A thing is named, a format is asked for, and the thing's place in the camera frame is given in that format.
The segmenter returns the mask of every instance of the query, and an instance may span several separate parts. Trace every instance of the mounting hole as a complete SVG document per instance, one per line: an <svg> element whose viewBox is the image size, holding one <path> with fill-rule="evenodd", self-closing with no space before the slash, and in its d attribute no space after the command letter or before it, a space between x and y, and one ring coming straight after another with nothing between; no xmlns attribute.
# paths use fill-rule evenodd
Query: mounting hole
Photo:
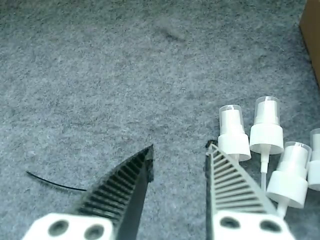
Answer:
<svg viewBox="0 0 320 240"><path fill-rule="evenodd" d="M101 236L104 234L104 231L105 229L102 225L93 225L85 231L84 238L87 240L97 240L101 238Z"/></svg>
<svg viewBox="0 0 320 240"><path fill-rule="evenodd" d="M60 236L64 234L69 227L69 223L66 220L59 220L53 223L49 227L49 235L52 237Z"/></svg>
<svg viewBox="0 0 320 240"><path fill-rule="evenodd" d="M220 225L229 229L240 228L240 223L232 217L226 216L220 220Z"/></svg>
<svg viewBox="0 0 320 240"><path fill-rule="evenodd" d="M262 230L272 232L272 233L280 233L281 227L275 223L274 221L264 220L260 223L260 228Z"/></svg>

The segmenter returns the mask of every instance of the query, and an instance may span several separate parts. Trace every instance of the gray carpet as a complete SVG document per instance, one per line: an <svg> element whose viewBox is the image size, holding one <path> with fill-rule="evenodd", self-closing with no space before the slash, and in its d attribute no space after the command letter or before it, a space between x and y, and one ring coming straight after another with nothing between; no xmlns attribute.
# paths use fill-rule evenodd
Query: gray carpet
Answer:
<svg viewBox="0 0 320 240"><path fill-rule="evenodd" d="M125 158L155 145L137 239L204 240L204 145L219 107L281 100L285 141L309 144L320 95L298 28L303 0L2 0L0 233L63 212ZM270 172L279 156L272 157ZM259 156L242 164L260 180ZM320 235L320 192L286 221Z"/></svg>

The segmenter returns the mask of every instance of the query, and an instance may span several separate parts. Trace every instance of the cardboard box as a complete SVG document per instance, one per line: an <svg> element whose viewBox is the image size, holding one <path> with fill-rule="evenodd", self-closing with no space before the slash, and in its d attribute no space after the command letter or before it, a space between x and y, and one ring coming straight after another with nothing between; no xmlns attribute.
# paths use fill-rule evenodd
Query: cardboard box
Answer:
<svg viewBox="0 0 320 240"><path fill-rule="evenodd" d="M320 85L320 0L307 0L300 29Z"/></svg>

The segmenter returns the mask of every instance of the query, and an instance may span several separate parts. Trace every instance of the clear plastic cap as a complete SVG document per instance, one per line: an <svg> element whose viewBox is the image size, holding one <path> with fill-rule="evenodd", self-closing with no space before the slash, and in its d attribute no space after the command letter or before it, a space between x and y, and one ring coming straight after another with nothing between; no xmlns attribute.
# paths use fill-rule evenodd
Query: clear plastic cap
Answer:
<svg viewBox="0 0 320 240"><path fill-rule="evenodd" d="M225 105L219 109L220 135L226 133L244 133L244 120L241 107Z"/></svg>
<svg viewBox="0 0 320 240"><path fill-rule="evenodd" d="M310 144L313 151L320 150L320 128L313 129L310 132Z"/></svg>
<svg viewBox="0 0 320 240"><path fill-rule="evenodd" d="M311 154L312 149L308 145L297 141L288 141L284 144L284 152L281 155L277 170L299 171L302 168L306 170Z"/></svg>
<svg viewBox="0 0 320 240"><path fill-rule="evenodd" d="M273 96L262 96L255 101L254 124L280 125L280 101Z"/></svg>
<svg viewBox="0 0 320 240"><path fill-rule="evenodd" d="M310 144L312 148L311 161L320 161L320 128L310 132Z"/></svg>

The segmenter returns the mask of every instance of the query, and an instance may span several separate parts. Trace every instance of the ribbed gripper pad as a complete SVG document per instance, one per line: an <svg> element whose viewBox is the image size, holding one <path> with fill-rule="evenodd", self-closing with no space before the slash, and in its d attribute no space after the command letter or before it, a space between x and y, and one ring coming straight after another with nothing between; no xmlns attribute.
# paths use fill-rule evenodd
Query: ribbed gripper pad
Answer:
<svg viewBox="0 0 320 240"><path fill-rule="evenodd" d="M108 218L117 240L135 239L147 186L154 178L153 159L151 145L123 161L89 189L71 213Z"/></svg>

